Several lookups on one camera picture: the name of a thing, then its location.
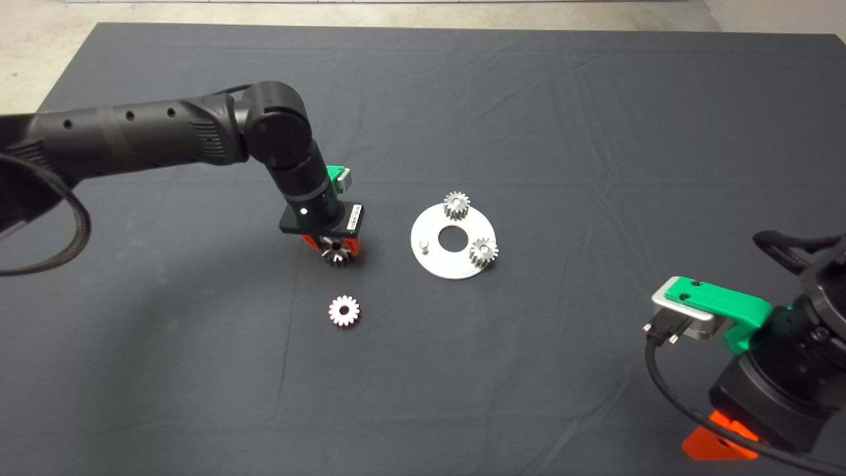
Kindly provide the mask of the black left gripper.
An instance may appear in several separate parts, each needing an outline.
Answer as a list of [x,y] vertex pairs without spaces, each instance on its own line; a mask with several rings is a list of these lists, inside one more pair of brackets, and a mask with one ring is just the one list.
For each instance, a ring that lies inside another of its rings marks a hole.
[[279,220],[284,234],[300,235],[311,249],[320,251],[320,241],[314,236],[342,240],[342,250],[359,256],[364,207],[362,203],[336,202],[326,207],[287,207]]

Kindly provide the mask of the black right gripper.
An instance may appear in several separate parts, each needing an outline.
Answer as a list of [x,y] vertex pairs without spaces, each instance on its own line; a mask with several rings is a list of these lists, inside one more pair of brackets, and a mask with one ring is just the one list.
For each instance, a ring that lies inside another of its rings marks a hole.
[[[809,453],[844,408],[844,369],[808,361],[735,356],[710,388],[710,420],[737,436]],[[682,442],[695,461],[753,460],[758,453],[697,427]]]

